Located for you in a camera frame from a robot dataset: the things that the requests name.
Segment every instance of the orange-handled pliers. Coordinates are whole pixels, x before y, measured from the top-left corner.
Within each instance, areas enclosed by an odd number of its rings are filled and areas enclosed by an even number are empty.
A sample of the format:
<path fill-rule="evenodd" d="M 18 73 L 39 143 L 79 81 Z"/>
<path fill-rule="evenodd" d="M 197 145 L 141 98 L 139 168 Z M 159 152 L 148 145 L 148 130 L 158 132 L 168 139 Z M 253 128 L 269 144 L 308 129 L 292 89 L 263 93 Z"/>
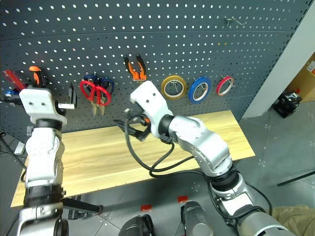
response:
<path fill-rule="evenodd" d="M 140 74 L 133 69 L 127 54 L 124 55 L 124 61 L 125 61 L 126 68 L 127 68 L 128 72 L 132 75 L 133 81 L 144 81 L 147 79 L 146 66 L 145 66 L 140 54 L 136 54 L 136 58 L 137 58 L 139 66 L 140 66 Z"/>

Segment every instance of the metal tool holder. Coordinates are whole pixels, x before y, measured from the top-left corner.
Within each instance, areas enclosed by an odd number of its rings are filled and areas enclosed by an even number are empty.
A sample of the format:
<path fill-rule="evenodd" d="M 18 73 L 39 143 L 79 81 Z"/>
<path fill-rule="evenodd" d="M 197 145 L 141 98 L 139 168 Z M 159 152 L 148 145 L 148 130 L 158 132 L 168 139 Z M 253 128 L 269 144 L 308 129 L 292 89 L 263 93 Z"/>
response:
<path fill-rule="evenodd" d="M 28 67 L 48 76 L 48 88 L 65 102 L 70 82 L 78 94 L 64 132 L 114 125 L 123 117 L 130 93 L 139 85 L 126 71 L 123 54 L 139 53 L 148 80 L 158 88 L 169 75 L 190 88 L 207 76 L 212 91 L 200 104 L 188 95 L 167 100 L 184 116 L 232 110 L 239 120 L 285 49 L 311 0 L 268 1 L 1 1 L 1 70 L 12 69 L 26 83 Z M 94 117 L 78 86 L 85 71 L 114 80 L 104 116 Z M 235 86 L 225 96 L 215 89 L 222 75 Z M 1 93 L 12 85 L 1 75 Z M 23 108 L 0 103 L 0 127 L 25 141 L 29 117 Z"/>

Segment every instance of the wooden table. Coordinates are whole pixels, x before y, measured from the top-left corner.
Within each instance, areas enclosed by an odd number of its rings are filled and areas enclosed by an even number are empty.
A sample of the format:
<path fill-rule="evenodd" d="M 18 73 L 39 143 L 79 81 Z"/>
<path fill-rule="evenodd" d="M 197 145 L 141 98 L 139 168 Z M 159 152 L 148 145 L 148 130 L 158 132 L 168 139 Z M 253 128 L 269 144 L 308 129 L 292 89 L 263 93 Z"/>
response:
<path fill-rule="evenodd" d="M 231 111 L 194 117 L 202 119 L 208 129 L 221 135 L 229 146 L 233 160 L 255 156 Z M 63 143 L 65 145 L 63 154 L 65 197 L 152 178 L 149 172 L 132 158 L 124 133 L 117 126 L 65 133 Z M 153 165 L 170 149 L 170 145 L 163 144 L 151 134 L 144 142 L 132 137 L 131 143 L 138 156 L 148 165 Z M 183 151 L 179 145 L 175 145 L 173 153 L 159 165 L 159 168 L 175 164 L 188 156 L 191 154 Z M 192 159 L 165 173 L 198 167 L 196 161 Z M 23 205 L 24 193 L 24 184 L 19 182 L 11 207 Z"/>

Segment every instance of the red scissors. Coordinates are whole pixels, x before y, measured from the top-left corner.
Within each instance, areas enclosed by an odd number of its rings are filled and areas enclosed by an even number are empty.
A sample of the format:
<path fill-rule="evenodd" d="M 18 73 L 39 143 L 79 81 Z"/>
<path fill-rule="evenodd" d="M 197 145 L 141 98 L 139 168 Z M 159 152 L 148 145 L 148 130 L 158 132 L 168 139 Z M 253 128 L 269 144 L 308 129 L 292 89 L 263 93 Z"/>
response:
<path fill-rule="evenodd" d="M 89 95 L 85 91 L 84 87 L 90 87 L 91 88 Z M 95 96 L 95 92 L 96 92 L 96 104 L 99 106 L 107 106 L 112 100 L 112 96 L 110 95 L 110 93 L 105 88 L 103 88 L 102 86 L 99 86 L 99 85 L 95 85 L 91 81 L 85 81 L 85 80 L 81 81 L 80 89 L 81 89 L 83 95 L 89 101 L 91 101 L 91 103 L 94 103 L 94 96 Z M 105 94 L 105 96 L 107 97 L 107 101 L 105 103 L 102 102 L 102 94 Z"/>

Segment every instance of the gray floor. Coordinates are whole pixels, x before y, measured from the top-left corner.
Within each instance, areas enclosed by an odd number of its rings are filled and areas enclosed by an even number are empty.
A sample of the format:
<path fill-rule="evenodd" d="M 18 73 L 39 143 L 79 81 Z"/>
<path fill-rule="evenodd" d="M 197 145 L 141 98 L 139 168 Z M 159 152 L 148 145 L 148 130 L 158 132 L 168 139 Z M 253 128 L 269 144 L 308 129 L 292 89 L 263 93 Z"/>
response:
<path fill-rule="evenodd" d="M 256 118 L 240 121 L 256 157 L 237 164 L 245 180 L 263 191 L 274 206 L 295 206 L 300 204 L 315 207 L 315 176 L 299 180 L 286 186 L 276 184 L 315 169 L 315 103 L 301 104 L 296 113 L 283 119 L 273 110 Z M 3 154 L 0 156 L 0 233 L 3 234 L 16 211 L 9 208 L 17 183 L 20 167 Z M 141 205 L 151 204 L 157 236 L 181 236 L 180 206 L 177 197 L 186 195 L 189 200 L 198 201 L 207 212 L 217 235 L 235 235 L 224 225 L 215 212 L 208 197 L 206 184 L 193 174 L 155 179 L 136 184 L 120 186 L 82 196 L 83 201 L 105 206 L 106 213 L 84 220 L 70 221 L 71 236 L 116 236 L 119 228 L 131 217 L 143 214 Z M 264 200 L 256 195 L 256 204 L 267 208 Z"/>

